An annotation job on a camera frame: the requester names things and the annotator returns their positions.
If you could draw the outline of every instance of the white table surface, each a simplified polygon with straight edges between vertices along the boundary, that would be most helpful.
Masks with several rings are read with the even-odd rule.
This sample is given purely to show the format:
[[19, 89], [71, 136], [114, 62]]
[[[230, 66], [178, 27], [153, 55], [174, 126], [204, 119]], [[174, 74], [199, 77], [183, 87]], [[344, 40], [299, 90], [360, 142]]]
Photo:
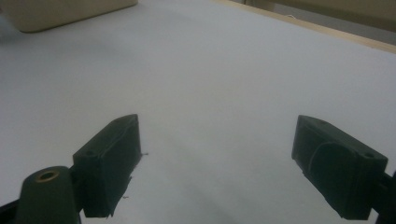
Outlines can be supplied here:
[[0, 204], [137, 113], [149, 156], [129, 198], [83, 223], [374, 223], [341, 219], [290, 154], [304, 114], [392, 174], [395, 54], [207, 0], [141, 0], [34, 35], [1, 20]]

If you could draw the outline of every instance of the table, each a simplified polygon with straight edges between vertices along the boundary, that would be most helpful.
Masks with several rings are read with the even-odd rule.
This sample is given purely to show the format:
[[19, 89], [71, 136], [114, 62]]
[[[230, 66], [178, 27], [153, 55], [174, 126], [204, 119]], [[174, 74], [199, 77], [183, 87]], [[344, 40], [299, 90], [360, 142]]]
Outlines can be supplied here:
[[396, 55], [254, 10], [142, 0], [34, 35], [2, 23], [0, 204], [137, 113], [149, 155], [129, 198], [83, 223], [358, 223], [291, 159], [295, 125], [329, 121], [389, 157], [392, 174]]

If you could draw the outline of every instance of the beige object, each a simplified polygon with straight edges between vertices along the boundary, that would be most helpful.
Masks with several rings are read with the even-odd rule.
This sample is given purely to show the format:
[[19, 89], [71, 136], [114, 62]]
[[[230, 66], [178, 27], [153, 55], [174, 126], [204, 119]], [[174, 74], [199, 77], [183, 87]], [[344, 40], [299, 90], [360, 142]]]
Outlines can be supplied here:
[[[249, 6], [267, 9], [268, 1], [247, 0]], [[272, 3], [313, 11], [346, 21], [396, 32], [396, 0], [271, 0]]]
[[39, 32], [137, 4], [137, 0], [0, 0], [17, 29]]

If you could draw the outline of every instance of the black bracket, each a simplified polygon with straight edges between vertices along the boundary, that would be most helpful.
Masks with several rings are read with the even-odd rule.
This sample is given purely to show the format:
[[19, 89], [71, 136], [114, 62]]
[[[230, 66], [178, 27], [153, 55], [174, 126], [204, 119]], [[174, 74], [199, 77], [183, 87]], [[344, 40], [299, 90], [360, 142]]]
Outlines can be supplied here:
[[21, 197], [0, 208], [0, 223], [80, 223], [113, 216], [142, 157], [137, 115], [111, 121], [73, 155], [74, 165], [49, 167], [28, 176]]
[[305, 177], [343, 218], [396, 223], [396, 179], [385, 173], [388, 158], [330, 123], [300, 116], [292, 158]]

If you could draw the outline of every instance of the wooden edge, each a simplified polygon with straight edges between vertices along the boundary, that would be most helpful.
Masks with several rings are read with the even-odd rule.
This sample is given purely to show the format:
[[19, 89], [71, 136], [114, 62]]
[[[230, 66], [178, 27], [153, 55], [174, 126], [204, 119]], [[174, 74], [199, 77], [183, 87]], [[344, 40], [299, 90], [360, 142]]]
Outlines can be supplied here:
[[335, 37], [338, 37], [338, 38], [343, 38], [343, 39], [346, 39], [346, 40], [349, 40], [349, 41], [364, 45], [364, 46], [369, 47], [369, 48], [381, 49], [381, 50], [396, 54], [396, 46], [391, 45], [391, 44], [387, 44], [387, 43], [380, 42], [380, 41], [377, 41], [377, 40], [369, 39], [369, 38], [362, 37], [362, 36], [359, 36], [359, 35], [353, 35], [353, 34], [350, 34], [350, 33], [334, 30], [332, 28], [328, 28], [328, 27], [325, 27], [325, 26], [317, 25], [317, 24], [314, 24], [312, 22], [300, 21], [300, 20], [297, 20], [297, 19], [294, 19], [294, 18], [291, 18], [291, 17], [288, 17], [288, 16], [277, 14], [275, 12], [266, 11], [266, 10], [263, 10], [263, 9], [260, 9], [260, 8], [256, 8], [256, 7], [246, 6], [246, 5], [243, 5], [243, 4], [240, 4], [240, 3], [232, 2], [230, 0], [212, 0], [212, 1], [221, 3], [223, 5], [231, 6], [231, 7], [238, 7], [238, 8], [241, 8], [241, 9], [245, 10], [245, 11], [253, 12], [253, 13], [256, 13], [256, 14], [261, 14], [263, 16], [271, 17], [273, 19], [277, 19], [277, 20], [280, 20], [280, 21], [285, 21], [285, 22], [288, 22], [288, 23], [292, 23], [294, 25], [298, 25], [298, 26], [304, 27], [306, 29], [317, 31], [317, 32], [320, 32], [320, 33], [323, 33], [323, 34], [326, 34], [326, 35], [332, 35], [332, 36], [335, 36]]

